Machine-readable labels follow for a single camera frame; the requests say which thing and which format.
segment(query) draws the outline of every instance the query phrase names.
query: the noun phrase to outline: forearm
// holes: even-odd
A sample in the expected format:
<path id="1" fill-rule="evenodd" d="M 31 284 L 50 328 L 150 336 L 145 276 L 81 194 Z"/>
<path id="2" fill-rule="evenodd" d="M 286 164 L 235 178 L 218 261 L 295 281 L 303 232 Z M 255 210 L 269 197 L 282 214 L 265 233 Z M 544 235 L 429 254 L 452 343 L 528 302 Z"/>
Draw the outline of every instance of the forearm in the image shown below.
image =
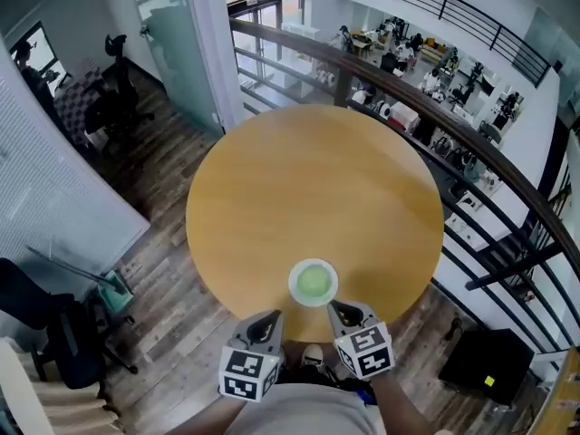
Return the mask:
<path id="1" fill-rule="evenodd" d="M 379 404 L 382 423 L 389 435 L 432 435 L 434 433 L 425 416 L 409 400 L 390 372 L 380 373 L 371 379 Z"/>
<path id="2" fill-rule="evenodd" d="M 245 405 L 245 401 L 222 396 L 166 435 L 222 435 Z"/>

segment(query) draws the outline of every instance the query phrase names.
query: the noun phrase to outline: frosted glass door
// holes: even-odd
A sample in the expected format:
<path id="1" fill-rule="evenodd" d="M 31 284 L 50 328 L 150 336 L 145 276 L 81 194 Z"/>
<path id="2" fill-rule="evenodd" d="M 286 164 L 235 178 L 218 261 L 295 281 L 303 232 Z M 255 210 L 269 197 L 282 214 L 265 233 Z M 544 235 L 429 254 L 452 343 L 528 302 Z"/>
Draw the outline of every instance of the frosted glass door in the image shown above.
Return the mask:
<path id="1" fill-rule="evenodd" d="M 137 5 L 169 99 L 193 124 L 221 134 L 188 0 L 137 0 Z"/>

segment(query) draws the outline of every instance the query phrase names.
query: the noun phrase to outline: floor plank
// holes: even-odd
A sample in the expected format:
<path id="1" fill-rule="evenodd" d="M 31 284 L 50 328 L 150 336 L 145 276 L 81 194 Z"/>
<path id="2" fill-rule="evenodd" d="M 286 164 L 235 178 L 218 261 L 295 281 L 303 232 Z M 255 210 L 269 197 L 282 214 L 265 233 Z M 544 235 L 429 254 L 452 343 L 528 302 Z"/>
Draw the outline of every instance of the floor plank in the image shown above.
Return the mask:
<path id="1" fill-rule="evenodd" d="M 156 119 L 133 132 L 130 149 L 113 151 L 102 174 L 151 221 L 151 229 L 117 266 L 135 293 L 129 312 L 136 324 L 124 325 L 111 337 L 111 345 L 136 363 L 140 373 L 113 368 L 109 384 L 127 433 L 157 435 L 217 398 L 221 348 L 237 319 L 204 285 L 185 233 L 191 180 L 216 140 L 173 111 L 155 82 L 134 71 L 130 76 L 140 92 L 140 109 L 154 111 Z M 437 378 L 459 339 L 459 334 L 450 342 L 443 339 L 454 317 L 465 330 L 477 327 L 430 285 L 410 311 L 391 324 L 394 373 L 402 388 L 437 428 L 479 435 L 523 430 L 530 405 L 536 407 L 545 398 L 531 377 L 510 412 L 457 393 Z M 288 361 L 295 362 L 304 346 L 289 343 L 285 348 Z M 325 346 L 324 352 L 338 374 L 346 376 L 332 346 Z"/>

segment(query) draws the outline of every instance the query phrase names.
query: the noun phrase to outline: checkered tablecloth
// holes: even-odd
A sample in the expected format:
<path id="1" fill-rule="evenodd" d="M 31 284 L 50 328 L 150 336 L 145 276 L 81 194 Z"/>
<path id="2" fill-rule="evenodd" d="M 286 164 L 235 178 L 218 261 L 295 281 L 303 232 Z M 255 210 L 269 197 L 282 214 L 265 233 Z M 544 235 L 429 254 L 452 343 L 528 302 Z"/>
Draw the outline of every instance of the checkered tablecloth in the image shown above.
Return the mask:
<path id="1" fill-rule="evenodd" d="M 98 68 L 87 71 L 83 77 L 69 82 L 64 92 L 54 99 L 56 112 L 71 135 L 72 141 L 77 145 L 84 146 L 89 143 L 84 133 L 84 112 L 99 98 L 99 93 L 94 89 L 83 92 L 101 77 L 101 71 Z"/>

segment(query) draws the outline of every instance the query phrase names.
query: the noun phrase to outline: white sneaker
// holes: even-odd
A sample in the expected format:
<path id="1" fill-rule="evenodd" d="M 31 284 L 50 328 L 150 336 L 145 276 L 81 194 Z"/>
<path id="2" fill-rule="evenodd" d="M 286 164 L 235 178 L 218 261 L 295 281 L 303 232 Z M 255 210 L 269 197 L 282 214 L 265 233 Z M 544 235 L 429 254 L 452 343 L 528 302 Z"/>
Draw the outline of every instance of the white sneaker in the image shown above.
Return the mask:
<path id="1" fill-rule="evenodd" d="M 324 364 L 324 353 L 320 345 L 310 343 L 302 353 L 301 366 L 314 365 L 321 367 Z"/>

